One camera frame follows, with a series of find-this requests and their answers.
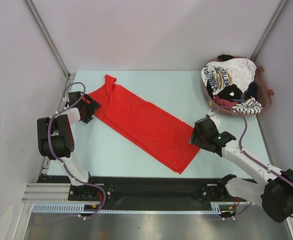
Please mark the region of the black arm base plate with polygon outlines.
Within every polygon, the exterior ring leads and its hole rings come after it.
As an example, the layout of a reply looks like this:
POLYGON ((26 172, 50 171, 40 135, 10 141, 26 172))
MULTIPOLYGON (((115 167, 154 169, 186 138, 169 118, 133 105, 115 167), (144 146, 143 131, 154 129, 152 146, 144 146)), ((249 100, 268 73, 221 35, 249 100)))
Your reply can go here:
POLYGON ((212 203, 237 207, 244 199, 230 196, 218 178, 94 177, 101 190, 87 185, 66 188, 70 202, 104 200, 108 211, 208 211, 212 203))

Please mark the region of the white printed tank top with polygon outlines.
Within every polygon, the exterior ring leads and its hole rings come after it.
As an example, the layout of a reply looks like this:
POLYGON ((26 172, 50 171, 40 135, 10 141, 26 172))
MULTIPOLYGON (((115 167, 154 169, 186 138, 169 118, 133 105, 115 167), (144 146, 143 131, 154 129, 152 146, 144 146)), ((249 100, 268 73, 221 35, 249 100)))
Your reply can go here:
POLYGON ((257 66, 247 58, 211 61, 201 70, 201 78, 205 86, 211 87, 213 95, 232 85, 244 93, 254 81, 256 70, 257 66))

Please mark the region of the brown translucent laundry basket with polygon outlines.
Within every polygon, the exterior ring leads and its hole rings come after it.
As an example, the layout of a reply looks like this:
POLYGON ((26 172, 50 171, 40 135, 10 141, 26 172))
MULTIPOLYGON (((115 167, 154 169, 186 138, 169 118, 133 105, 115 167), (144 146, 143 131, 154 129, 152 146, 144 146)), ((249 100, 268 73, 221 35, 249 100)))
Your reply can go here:
MULTIPOLYGON (((254 81, 253 83, 256 85, 256 87, 253 88, 253 92, 256 92, 256 100, 261 104, 262 110, 257 113, 243 113, 244 116, 254 116, 261 113, 266 112, 272 105, 272 96, 274 95, 274 92, 272 89, 269 89, 265 83, 265 79, 263 76, 264 68, 262 66, 257 67, 255 70, 254 75, 254 81)), ((207 90, 207 87, 202 82, 201 83, 201 90, 203 93, 203 97, 208 104, 208 106, 214 110, 217 110, 219 113, 226 115, 226 116, 232 116, 232 117, 239 117, 240 115, 232 110, 224 109, 224 108, 218 108, 219 105, 214 102, 214 99, 211 97, 210 93, 207 90)))

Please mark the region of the aluminium frame rail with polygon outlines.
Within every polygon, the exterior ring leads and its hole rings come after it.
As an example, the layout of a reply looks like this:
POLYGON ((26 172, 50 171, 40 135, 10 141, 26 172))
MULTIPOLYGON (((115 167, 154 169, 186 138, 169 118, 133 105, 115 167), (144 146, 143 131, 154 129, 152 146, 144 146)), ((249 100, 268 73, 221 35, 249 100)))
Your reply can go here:
POLYGON ((69 183, 29 183, 22 197, 23 203, 64 203, 68 201, 69 183))

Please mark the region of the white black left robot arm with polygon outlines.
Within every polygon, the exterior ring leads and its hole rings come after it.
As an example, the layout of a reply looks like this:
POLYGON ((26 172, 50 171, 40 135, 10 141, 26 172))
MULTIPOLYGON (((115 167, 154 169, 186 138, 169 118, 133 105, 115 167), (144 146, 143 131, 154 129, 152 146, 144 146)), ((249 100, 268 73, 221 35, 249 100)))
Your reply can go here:
POLYGON ((92 201, 103 199, 102 190, 94 184, 91 174, 80 164, 75 150, 72 125, 77 122, 88 124, 101 105, 88 94, 75 91, 66 98, 66 105, 52 117, 37 120, 37 143, 39 153, 59 162, 70 180, 68 200, 92 201))

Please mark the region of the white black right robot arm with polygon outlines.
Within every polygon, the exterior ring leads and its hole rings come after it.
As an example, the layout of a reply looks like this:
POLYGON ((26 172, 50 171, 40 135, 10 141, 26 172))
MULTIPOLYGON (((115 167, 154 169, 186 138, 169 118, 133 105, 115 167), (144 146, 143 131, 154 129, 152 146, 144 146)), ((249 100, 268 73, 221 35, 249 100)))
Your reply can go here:
POLYGON ((218 118, 206 115, 194 123, 190 144, 215 153, 246 172, 253 181, 228 174, 220 180, 217 195, 223 201, 239 197, 262 207, 275 222, 293 214, 293 170, 263 163, 246 150, 235 136, 218 131, 218 118))

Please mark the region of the red tank top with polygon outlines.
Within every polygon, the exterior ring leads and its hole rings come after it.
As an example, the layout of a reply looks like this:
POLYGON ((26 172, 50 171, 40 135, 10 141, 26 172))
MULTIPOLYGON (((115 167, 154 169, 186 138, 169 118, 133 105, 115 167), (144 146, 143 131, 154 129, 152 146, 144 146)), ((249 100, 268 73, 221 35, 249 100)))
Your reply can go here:
POLYGON ((89 93, 100 104, 95 116, 157 161, 182 174, 200 150, 189 143, 193 127, 116 81, 107 74, 104 84, 89 93))

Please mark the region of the navy white striped tank top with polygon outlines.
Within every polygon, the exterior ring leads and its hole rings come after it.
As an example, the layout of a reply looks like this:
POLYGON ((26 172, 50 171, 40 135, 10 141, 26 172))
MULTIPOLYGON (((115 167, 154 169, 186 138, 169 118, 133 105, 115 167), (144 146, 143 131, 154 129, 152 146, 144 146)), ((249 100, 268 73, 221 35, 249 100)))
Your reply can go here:
POLYGON ((232 108, 243 115, 255 115, 261 113, 264 109, 254 97, 245 100, 243 103, 236 104, 232 108))

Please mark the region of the maroon tank top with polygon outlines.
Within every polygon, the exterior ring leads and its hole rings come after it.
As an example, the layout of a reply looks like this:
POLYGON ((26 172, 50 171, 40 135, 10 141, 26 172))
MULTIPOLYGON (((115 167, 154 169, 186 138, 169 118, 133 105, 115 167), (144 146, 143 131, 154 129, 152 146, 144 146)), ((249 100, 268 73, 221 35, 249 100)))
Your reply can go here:
POLYGON ((215 95, 213 97, 213 101, 221 107, 228 107, 228 108, 232 108, 236 106, 237 104, 239 104, 239 102, 237 101, 229 101, 227 99, 220 98, 218 95, 215 95))

